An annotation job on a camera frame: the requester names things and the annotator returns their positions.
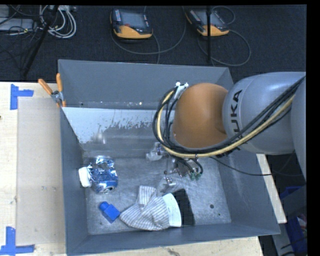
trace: metal pole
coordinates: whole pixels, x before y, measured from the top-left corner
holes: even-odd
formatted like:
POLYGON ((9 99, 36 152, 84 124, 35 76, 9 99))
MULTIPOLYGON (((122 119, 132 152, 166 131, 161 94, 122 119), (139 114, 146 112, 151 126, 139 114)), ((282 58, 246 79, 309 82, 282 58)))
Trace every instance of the metal pole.
POLYGON ((52 11, 51 15, 48 17, 48 21, 46 22, 46 25, 45 25, 43 32, 42 32, 42 35, 39 39, 39 42, 37 43, 36 47, 33 49, 27 64, 23 68, 24 69, 23 74, 22 74, 23 80, 27 79, 28 72, 29 72, 29 70, 30 70, 35 58, 36 58, 36 55, 40 49, 40 46, 42 45, 42 43, 45 39, 45 36, 47 35, 49 27, 52 25, 54 17, 56 15, 56 13, 58 12, 58 8, 59 8, 59 4, 54 5, 53 11, 52 11))
POLYGON ((207 24, 207 42, 208 42, 208 63, 211 62, 211 22, 210 22, 211 8, 206 6, 206 24, 207 24))

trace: blue tape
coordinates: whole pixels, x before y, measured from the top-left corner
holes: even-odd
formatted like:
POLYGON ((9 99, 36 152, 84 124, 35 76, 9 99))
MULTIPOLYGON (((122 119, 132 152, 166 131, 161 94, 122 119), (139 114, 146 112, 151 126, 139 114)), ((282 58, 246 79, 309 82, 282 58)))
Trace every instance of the blue tape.
POLYGON ((34 249, 34 244, 16 246, 16 229, 11 226, 6 227, 5 245, 1 246, 0 255, 16 256, 16 254, 33 253, 34 249))
POLYGON ((10 110, 18 108, 18 97, 32 97, 33 95, 33 90, 19 90, 18 86, 11 84, 10 110))

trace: white cloth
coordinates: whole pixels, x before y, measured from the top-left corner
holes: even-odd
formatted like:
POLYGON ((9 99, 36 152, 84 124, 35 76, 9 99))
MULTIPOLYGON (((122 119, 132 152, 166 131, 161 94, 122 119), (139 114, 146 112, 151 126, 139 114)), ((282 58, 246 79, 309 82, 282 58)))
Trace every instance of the white cloth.
POLYGON ((142 230, 158 231, 170 226, 166 203, 150 186, 139 187, 136 203, 124 210, 119 218, 128 226, 142 230))

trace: blue object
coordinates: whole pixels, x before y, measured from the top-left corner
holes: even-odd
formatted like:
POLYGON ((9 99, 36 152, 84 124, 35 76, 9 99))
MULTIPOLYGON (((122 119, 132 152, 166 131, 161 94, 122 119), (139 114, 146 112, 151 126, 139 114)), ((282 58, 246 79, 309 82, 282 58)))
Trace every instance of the blue object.
POLYGON ((18 108, 18 97, 32 97, 34 95, 33 90, 19 90, 18 86, 11 84, 11 99, 10 110, 16 110, 18 108))
MULTIPOLYGON (((301 186, 288 186, 285 191, 279 195, 282 200, 286 196, 300 189, 301 186)), ((287 223, 284 224, 286 233, 291 243, 291 247, 295 253, 305 253, 308 251, 307 240, 304 238, 304 233, 300 227, 297 216, 288 219, 287 223)))
POLYGON ((92 189, 97 194, 113 192, 118 186, 115 162, 106 156, 98 156, 89 167, 92 189))
POLYGON ((16 229, 6 227, 5 245, 0 248, 0 255, 15 256, 16 254, 33 253, 35 245, 16 246, 16 229))
POLYGON ((100 203, 99 209, 102 211, 102 215, 110 223, 113 223, 120 215, 120 211, 118 211, 112 204, 109 204, 106 201, 100 203))

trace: yellow cable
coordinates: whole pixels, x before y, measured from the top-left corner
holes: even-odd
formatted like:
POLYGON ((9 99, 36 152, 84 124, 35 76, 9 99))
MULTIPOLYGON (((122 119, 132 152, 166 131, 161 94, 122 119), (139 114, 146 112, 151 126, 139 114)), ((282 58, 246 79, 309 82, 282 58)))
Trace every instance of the yellow cable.
MULTIPOLYGON (((169 97, 173 94, 174 91, 171 91, 162 101, 162 103, 164 103, 165 101, 167 101, 169 99, 169 97)), ((209 153, 179 153, 179 152, 175 152, 174 150, 166 147, 163 145, 163 148, 170 153, 171 155, 174 155, 176 157, 180 157, 180 158, 206 158, 206 157, 212 157, 212 156, 216 156, 216 155, 220 155, 223 154, 225 152, 228 152, 238 146, 240 146, 241 144, 245 143, 246 141, 250 140, 252 137, 254 137, 255 135, 257 135, 258 133, 260 133, 263 129, 265 129, 276 117, 278 117, 285 109, 287 109, 290 104, 292 103, 293 99, 294 99, 295 95, 291 96, 291 98, 274 114, 272 115, 267 121, 265 121, 263 124, 261 124, 259 127, 257 127, 256 129, 254 129, 253 131, 251 131, 250 133, 248 133, 246 136, 244 136, 243 138, 237 140, 236 142, 234 142, 233 144, 226 146, 222 149, 213 151, 213 152, 209 152, 209 153)), ((160 123, 161 123, 161 114, 162 111, 164 109, 165 106, 163 106, 157 115, 157 122, 156 122, 156 132, 158 137, 160 138, 160 140, 164 143, 164 140, 162 138, 161 135, 161 128, 160 128, 160 123)))

